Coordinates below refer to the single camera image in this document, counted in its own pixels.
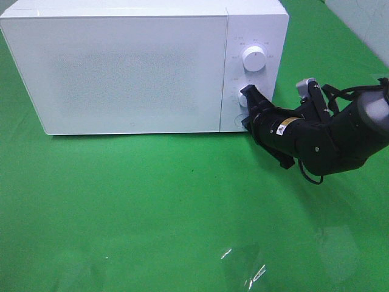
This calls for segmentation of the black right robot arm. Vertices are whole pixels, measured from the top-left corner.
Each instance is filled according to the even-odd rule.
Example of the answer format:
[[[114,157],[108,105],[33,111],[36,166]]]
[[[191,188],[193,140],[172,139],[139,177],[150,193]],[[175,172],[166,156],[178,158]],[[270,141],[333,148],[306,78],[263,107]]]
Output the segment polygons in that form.
[[[296,84],[301,105],[285,109],[255,85],[241,90],[249,115],[242,121],[254,141],[288,169],[316,176],[357,169],[388,146],[388,79],[339,90],[314,78]]]

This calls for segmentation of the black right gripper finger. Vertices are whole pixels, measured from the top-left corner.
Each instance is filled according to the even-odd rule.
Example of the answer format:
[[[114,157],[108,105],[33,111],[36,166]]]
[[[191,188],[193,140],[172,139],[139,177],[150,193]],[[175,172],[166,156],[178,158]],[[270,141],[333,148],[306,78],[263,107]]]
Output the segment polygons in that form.
[[[279,150],[276,150],[272,147],[265,145],[264,143],[262,143],[260,141],[259,138],[257,138],[255,136],[255,132],[250,125],[249,117],[246,117],[245,119],[243,119],[241,123],[242,123],[243,127],[251,134],[255,143],[257,145],[261,146],[262,148],[264,148],[271,156],[273,156],[277,161],[279,161],[280,166],[282,168],[289,169],[290,167],[292,167],[294,165],[294,158],[292,156],[289,156],[285,153],[282,153]]]
[[[265,110],[274,107],[274,104],[265,98],[255,85],[247,85],[243,87],[240,90],[240,93],[246,99],[249,114],[263,113]]]

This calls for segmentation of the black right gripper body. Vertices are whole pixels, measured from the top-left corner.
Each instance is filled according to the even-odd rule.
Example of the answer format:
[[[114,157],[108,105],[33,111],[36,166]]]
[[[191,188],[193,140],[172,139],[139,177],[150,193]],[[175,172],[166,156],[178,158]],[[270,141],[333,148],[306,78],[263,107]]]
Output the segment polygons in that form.
[[[255,136],[265,145],[293,158],[322,157],[322,121],[311,107],[249,114]]]

